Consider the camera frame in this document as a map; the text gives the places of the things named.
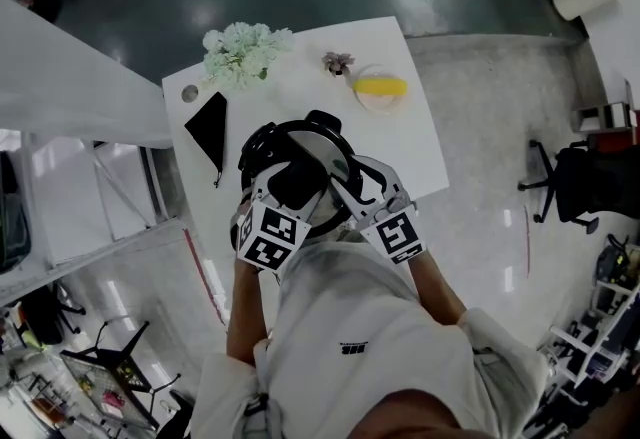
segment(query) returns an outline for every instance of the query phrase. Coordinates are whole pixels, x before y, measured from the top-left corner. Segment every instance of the white t-shirt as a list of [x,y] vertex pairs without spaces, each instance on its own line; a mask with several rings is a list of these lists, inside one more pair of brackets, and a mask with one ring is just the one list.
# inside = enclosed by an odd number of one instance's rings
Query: white t-shirt
[[541,354],[480,310],[457,326],[436,323],[408,270],[367,244],[300,250],[282,275],[272,337],[255,352],[257,372],[223,354],[205,363],[193,439],[243,437],[259,393],[269,395],[266,437],[347,437],[385,396],[407,389],[439,399],[462,428],[517,437],[548,374]]

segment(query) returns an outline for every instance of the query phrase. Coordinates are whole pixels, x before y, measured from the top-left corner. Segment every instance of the forearm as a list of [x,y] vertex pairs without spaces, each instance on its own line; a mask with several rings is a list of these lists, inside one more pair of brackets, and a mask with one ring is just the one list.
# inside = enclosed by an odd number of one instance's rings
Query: forearm
[[233,304],[227,333],[227,355],[255,365],[253,347],[267,337],[256,267],[236,259]]
[[457,324],[467,308],[442,277],[431,253],[427,250],[411,258],[409,268],[427,313],[442,325]]

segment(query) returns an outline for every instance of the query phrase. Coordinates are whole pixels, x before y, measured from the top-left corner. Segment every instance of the white marker cube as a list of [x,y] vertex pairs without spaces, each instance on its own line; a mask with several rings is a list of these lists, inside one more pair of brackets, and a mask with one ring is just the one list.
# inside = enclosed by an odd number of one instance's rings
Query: white marker cube
[[238,224],[238,257],[275,272],[300,249],[310,229],[306,222],[254,201]]
[[396,265],[426,250],[413,204],[361,232],[383,258],[390,259]]

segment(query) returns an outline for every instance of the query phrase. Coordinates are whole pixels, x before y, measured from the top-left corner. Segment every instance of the shirt sleeve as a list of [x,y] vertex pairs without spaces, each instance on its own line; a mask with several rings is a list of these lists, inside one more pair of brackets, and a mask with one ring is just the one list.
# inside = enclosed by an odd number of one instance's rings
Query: shirt sleeve
[[474,350],[476,371],[491,396],[500,437],[519,437],[544,392],[549,377],[546,358],[481,309],[469,309],[458,326]]
[[212,354],[204,364],[191,418],[193,439],[232,437],[247,403],[258,392],[256,370],[225,354]]

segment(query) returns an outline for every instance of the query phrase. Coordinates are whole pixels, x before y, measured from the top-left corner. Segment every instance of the person's right arm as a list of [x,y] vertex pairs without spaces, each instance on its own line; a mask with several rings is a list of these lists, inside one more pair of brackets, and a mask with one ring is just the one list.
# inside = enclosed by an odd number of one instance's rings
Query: person's right arm
[[442,325],[456,325],[467,308],[444,280],[431,253],[426,250],[409,260],[420,304]]

